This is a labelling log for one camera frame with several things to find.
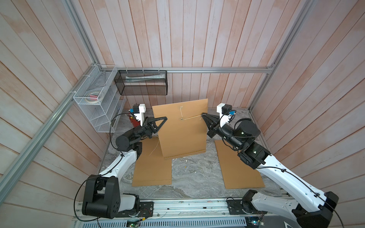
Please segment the brown kraft file bag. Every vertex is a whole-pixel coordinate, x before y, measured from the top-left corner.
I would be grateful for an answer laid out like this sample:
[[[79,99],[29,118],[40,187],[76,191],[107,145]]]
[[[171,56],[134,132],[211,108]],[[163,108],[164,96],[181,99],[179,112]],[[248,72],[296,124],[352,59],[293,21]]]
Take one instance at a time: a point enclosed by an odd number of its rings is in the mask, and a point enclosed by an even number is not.
[[[142,154],[135,163],[133,187],[172,184],[172,161],[162,155],[159,139],[142,141]]]

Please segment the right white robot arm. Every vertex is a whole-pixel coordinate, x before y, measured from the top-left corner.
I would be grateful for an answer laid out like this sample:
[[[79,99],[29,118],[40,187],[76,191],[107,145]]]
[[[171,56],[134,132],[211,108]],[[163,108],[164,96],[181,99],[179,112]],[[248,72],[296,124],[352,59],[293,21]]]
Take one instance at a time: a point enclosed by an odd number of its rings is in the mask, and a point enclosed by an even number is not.
[[[234,110],[219,115],[201,113],[212,138],[218,135],[223,143],[237,152],[240,160],[254,170],[259,171],[283,188],[292,199],[270,197],[256,190],[248,190],[234,206],[228,200],[228,206],[240,213],[269,212],[291,219],[302,228],[327,228],[336,213],[339,197],[333,192],[323,192],[293,173],[280,163],[265,147],[256,143],[260,130],[250,118],[239,119],[234,127],[229,125],[234,119]]]

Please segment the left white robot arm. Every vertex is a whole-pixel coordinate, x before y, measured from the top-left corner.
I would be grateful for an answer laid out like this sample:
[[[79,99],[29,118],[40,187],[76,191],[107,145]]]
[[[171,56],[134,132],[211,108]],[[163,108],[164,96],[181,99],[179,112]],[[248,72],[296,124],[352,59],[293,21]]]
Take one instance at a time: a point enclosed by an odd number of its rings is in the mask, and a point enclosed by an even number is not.
[[[86,179],[86,187],[82,204],[82,214],[98,218],[113,219],[121,214],[139,216],[139,196],[121,194],[119,183],[125,172],[142,154],[142,140],[152,138],[167,117],[147,117],[142,125],[130,129],[116,138],[115,146],[120,152],[105,170],[98,175],[90,175]]]

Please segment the red metal pencil bucket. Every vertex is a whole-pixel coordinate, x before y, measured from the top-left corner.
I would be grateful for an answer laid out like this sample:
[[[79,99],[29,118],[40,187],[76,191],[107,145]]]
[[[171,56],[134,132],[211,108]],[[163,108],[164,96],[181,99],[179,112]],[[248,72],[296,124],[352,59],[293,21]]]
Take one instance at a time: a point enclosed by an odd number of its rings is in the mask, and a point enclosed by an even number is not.
[[[140,125],[140,121],[138,121],[133,115],[129,115],[129,120],[133,127],[137,127]]]

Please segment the tape roll on shelf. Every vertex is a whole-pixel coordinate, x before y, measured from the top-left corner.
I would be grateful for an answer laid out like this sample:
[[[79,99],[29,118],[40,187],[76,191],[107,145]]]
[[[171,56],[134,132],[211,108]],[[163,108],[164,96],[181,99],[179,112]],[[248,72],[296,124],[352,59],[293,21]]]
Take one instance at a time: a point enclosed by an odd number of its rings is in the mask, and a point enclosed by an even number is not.
[[[103,100],[102,95],[100,95],[100,91],[92,91],[90,93],[88,93],[85,96],[85,102],[88,104],[97,104],[99,102],[101,102]]]

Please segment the black mesh wall basket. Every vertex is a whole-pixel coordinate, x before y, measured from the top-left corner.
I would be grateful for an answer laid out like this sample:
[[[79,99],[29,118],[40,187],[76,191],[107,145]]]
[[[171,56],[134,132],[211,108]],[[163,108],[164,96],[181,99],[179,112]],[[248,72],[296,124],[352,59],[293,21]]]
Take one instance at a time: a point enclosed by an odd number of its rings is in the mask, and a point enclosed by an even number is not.
[[[122,96],[166,96],[167,72],[164,70],[119,70],[114,83]]]

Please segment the horizontal aluminium wall rail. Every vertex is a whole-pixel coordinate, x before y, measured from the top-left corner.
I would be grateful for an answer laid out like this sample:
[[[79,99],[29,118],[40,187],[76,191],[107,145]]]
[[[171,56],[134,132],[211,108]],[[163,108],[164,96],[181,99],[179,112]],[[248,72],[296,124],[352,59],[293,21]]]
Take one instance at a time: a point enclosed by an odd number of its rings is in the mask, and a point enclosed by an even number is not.
[[[122,70],[127,73],[150,73],[162,72],[170,74],[230,74],[230,73],[261,73],[268,74],[273,71],[272,67],[115,67],[106,65],[106,70]]]

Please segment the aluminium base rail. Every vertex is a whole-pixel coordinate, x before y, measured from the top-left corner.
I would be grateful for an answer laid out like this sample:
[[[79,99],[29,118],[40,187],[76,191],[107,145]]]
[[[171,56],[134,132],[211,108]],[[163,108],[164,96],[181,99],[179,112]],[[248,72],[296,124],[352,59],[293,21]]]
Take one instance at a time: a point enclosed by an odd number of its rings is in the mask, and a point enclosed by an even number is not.
[[[114,218],[89,218],[81,214],[81,204],[79,203],[76,212],[82,222],[127,223],[138,221],[143,218],[144,223],[157,220],[166,222],[167,220],[182,220],[183,225],[187,226],[193,220],[201,220],[201,224],[211,220],[222,222],[230,220],[238,224],[247,221],[247,218],[258,218],[261,220],[267,216],[284,216],[286,212],[295,209],[298,203],[293,199],[280,197],[260,196],[258,203],[263,203],[260,210],[254,209],[251,214],[244,212],[241,207],[243,201],[234,198],[216,199],[145,199],[140,200],[139,210],[136,213],[119,212]]]

